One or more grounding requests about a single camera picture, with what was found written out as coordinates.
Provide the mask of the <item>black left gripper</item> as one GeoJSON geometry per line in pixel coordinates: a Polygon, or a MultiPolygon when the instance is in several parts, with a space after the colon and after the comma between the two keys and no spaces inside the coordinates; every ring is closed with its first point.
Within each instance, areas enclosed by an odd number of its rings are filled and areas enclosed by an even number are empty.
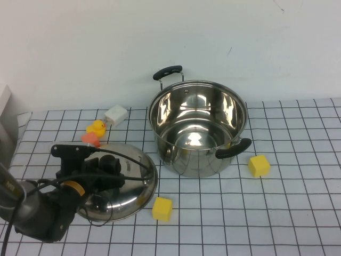
{"type": "Polygon", "coordinates": [[[58,198],[86,198],[90,194],[110,189],[121,188],[125,184],[118,158],[104,155],[84,160],[84,171],[71,173],[56,173],[56,178],[65,178],[70,175],[81,175],[78,178],[68,178],[60,183],[56,189],[58,198]]]}

